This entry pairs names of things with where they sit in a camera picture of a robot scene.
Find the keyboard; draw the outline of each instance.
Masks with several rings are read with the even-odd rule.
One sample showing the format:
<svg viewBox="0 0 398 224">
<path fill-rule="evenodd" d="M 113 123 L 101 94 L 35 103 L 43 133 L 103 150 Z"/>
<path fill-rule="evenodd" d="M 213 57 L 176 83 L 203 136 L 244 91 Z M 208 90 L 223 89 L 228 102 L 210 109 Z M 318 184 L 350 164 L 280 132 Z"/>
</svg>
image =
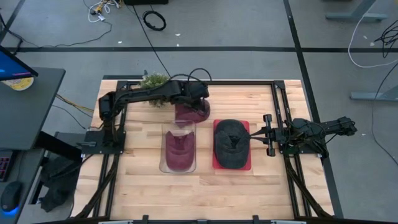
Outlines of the keyboard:
<svg viewBox="0 0 398 224">
<path fill-rule="evenodd" d="M 17 152 L 0 150 L 0 182 L 7 181 L 7 177 L 14 165 Z"/>
</svg>

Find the green plant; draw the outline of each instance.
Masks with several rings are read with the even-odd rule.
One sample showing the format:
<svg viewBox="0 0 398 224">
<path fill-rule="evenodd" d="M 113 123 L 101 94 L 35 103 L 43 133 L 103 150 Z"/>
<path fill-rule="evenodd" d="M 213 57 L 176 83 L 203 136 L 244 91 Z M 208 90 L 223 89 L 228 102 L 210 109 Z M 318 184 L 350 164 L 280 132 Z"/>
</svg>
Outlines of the green plant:
<svg viewBox="0 0 398 224">
<path fill-rule="evenodd" d="M 152 75 L 145 75 L 143 81 L 140 82 L 139 86 L 141 88 L 155 88 L 161 84 L 167 82 L 169 77 L 167 75 L 155 72 Z M 161 108 L 166 104 L 164 100 L 150 100 L 149 104 L 157 108 Z"/>
</svg>

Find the red tray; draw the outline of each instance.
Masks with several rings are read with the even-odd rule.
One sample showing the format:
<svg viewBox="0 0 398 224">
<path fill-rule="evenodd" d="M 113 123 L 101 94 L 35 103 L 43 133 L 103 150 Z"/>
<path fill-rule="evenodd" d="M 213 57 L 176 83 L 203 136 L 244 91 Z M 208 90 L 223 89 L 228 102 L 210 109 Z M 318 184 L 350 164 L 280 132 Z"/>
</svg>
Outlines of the red tray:
<svg viewBox="0 0 398 224">
<path fill-rule="evenodd" d="M 217 119 L 213 121 L 213 135 L 214 135 L 214 131 L 216 131 L 216 127 L 218 125 L 218 123 L 222 121 L 222 119 Z M 247 121 L 240 121 L 244 128 L 248 131 L 248 133 L 250 133 L 249 127 L 250 124 Z M 250 153 L 250 143 L 249 143 L 249 155 L 248 155 L 248 161 L 246 163 L 246 165 L 244 165 L 244 167 L 240 168 L 240 169 L 233 169 L 233 170 L 251 170 L 251 153 Z M 214 169 L 227 169 L 224 168 L 223 166 L 221 166 L 216 158 L 216 151 L 215 151 L 215 146 L 214 146 L 214 140 L 213 140 L 213 168 Z"/>
</svg>

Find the clear plastic container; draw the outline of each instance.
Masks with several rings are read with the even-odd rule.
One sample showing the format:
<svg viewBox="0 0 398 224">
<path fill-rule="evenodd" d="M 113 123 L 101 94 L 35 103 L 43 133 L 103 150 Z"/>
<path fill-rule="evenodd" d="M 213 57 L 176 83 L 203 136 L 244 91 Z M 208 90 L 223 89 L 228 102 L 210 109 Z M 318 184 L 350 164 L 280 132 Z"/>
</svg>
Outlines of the clear plastic container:
<svg viewBox="0 0 398 224">
<path fill-rule="evenodd" d="M 160 171 L 178 174 L 193 172 L 196 167 L 195 123 L 178 120 L 163 124 Z"/>
</svg>

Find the wooden tabletop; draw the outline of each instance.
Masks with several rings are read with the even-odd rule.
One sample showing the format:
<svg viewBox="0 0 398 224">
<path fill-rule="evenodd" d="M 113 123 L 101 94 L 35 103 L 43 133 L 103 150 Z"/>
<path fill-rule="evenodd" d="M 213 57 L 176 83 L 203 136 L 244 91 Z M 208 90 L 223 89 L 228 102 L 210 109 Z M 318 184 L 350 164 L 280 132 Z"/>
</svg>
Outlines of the wooden tabletop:
<svg viewBox="0 0 398 224">
<path fill-rule="evenodd" d="M 117 80 L 103 80 L 98 98 L 114 91 L 116 84 Z M 301 81 L 285 80 L 285 85 L 292 117 L 310 119 Z M 249 220 L 253 215 L 260 219 L 293 218 L 282 155 L 269 157 L 266 146 L 252 140 L 251 170 L 214 170 L 211 164 L 215 119 L 246 120 L 253 133 L 265 125 L 262 115 L 272 114 L 272 126 L 277 127 L 271 88 L 210 85 L 209 92 L 211 114 L 197 124 L 197 168 L 190 174 L 173 175 L 159 170 L 162 124 L 174 119 L 174 107 L 159 109 L 148 102 L 128 105 L 126 148 L 119 161 L 111 219 L 141 219 L 143 215 L 149 215 L 151 220 Z M 97 103 L 91 125 L 100 124 Z M 320 159 L 314 154 L 300 157 L 307 188 L 325 211 L 333 213 Z M 82 210 L 96 190 L 102 158 L 95 155 L 81 168 L 72 216 Z"/>
</svg>

